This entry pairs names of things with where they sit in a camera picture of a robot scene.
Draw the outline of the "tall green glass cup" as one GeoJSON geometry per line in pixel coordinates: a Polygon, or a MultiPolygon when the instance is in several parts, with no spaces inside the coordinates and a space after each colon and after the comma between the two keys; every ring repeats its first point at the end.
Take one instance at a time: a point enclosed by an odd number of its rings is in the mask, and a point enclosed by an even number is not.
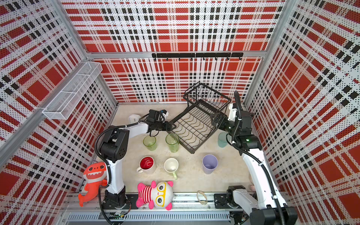
{"type": "Polygon", "coordinates": [[[179,136],[175,133],[166,136],[166,143],[171,153],[176,153],[179,150],[179,141],[179,136]]]}

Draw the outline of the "black wire dish rack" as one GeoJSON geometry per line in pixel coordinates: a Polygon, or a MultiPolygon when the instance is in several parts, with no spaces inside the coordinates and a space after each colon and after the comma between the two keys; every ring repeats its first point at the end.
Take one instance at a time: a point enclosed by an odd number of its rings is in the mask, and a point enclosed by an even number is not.
{"type": "Polygon", "coordinates": [[[171,120],[176,127],[168,133],[177,135],[180,145],[194,154],[217,130],[211,116],[224,113],[231,99],[200,82],[188,88],[183,98],[187,107],[171,120]]]}

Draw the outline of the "lilac plastic cup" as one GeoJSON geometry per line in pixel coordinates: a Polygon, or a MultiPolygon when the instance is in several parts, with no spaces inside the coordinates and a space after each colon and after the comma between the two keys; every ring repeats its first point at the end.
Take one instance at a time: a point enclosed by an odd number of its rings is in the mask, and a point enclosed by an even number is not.
{"type": "Polygon", "coordinates": [[[218,159],[212,155],[205,155],[202,159],[202,168],[205,174],[211,174],[218,166],[218,159]]]}

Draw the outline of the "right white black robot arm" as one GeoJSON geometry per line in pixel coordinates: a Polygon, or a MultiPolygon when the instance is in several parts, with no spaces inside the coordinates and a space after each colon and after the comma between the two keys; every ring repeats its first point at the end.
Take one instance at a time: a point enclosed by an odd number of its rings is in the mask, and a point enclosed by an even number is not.
{"type": "Polygon", "coordinates": [[[239,103],[230,104],[229,114],[217,113],[212,122],[230,136],[229,144],[244,160],[255,187],[256,197],[245,189],[231,190],[232,203],[248,215],[245,224],[294,225],[298,213],[285,201],[271,176],[261,143],[252,133],[252,113],[244,111],[239,103]]]}

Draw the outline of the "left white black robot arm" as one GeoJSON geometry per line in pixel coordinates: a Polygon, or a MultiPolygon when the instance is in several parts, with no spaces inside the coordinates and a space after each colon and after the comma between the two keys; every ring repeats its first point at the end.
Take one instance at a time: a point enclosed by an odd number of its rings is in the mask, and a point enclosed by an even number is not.
{"type": "Polygon", "coordinates": [[[137,122],[128,125],[110,126],[95,141],[95,153],[106,164],[107,185],[105,202],[112,207],[126,204],[126,189],[122,178],[122,161],[128,149],[128,141],[137,135],[152,131],[171,131],[176,126],[166,121],[166,110],[150,110],[137,122]]]}

